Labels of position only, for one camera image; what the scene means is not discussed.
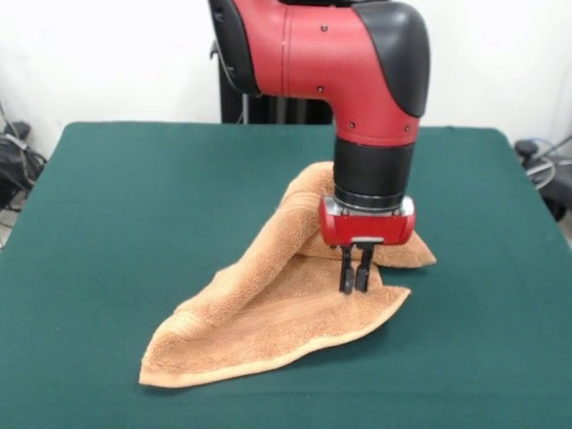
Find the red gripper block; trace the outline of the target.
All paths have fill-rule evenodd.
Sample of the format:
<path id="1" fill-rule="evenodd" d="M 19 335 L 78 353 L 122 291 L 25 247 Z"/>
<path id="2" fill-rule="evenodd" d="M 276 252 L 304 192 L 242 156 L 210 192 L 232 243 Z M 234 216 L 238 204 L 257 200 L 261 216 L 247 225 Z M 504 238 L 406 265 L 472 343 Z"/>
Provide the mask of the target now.
<path id="1" fill-rule="evenodd" d="M 356 211 L 328 196 L 319 203 L 318 220 L 324 243 L 331 247 L 342 247 L 340 292 L 350 294 L 354 285 L 350 245 L 374 243 L 392 246 L 406 243 L 415 229 L 416 208 L 411 197 L 404 197 L 395 210 Z M 374 247 L 362 246 L 361 249 L 361 260 L 356 270 L 356 290 L 366 293 Z"/>

